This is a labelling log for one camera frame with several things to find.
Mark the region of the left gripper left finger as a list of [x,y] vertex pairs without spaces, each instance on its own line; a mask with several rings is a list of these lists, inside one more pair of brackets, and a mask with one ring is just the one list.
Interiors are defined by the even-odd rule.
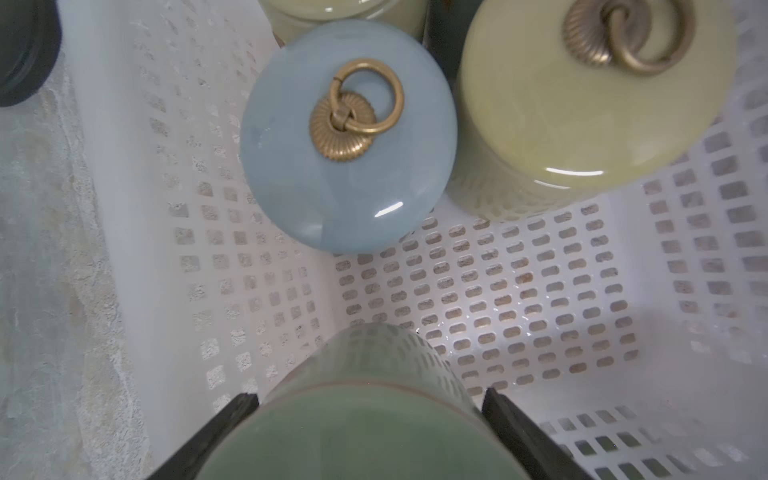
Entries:
[[259,405],[257,394],[240,393],[235,396],[147,480],[195,479],[215,448]]

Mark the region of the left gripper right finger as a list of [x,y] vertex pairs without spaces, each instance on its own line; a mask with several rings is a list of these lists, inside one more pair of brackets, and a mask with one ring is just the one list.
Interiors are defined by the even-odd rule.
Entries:
[[481,412],[531,479],[593,479],[519,407],[494,388],[486,390]]

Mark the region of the white plastic basket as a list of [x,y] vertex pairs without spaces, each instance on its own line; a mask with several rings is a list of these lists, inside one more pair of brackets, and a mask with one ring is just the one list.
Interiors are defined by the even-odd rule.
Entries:
[[277,45],[243,1],[58,5],[150,450],[260,397],[337,331],[427,341],[601,479],[767,475],[767,5],[735,1],[722,113],[671,166],[517,224],[442,199],[331,255],[264,215],[239,159]]

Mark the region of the green tea canister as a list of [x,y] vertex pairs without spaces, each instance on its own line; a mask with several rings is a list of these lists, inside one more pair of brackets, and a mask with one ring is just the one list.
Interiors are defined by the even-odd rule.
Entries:
[[215,448],[203,479],[522,479],[449,364],[417,334],[346,328]]

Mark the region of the yellow tea canister front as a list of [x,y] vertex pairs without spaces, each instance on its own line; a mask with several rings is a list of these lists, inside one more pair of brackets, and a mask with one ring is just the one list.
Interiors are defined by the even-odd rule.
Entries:
[[703,137],[736,57],[727,1],[485,1],[457,72],[448,195],[516,221],[647,176]]

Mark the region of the blue tea canister front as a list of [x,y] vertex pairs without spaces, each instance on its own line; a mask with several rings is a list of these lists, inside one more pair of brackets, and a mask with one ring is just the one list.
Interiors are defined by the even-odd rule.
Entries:
[[416,229],[457,149],[457,115],[436,61],[384,23],[344,20],[286,44],[241,122],[252,194],[284,233],[331,253],[369,253]]

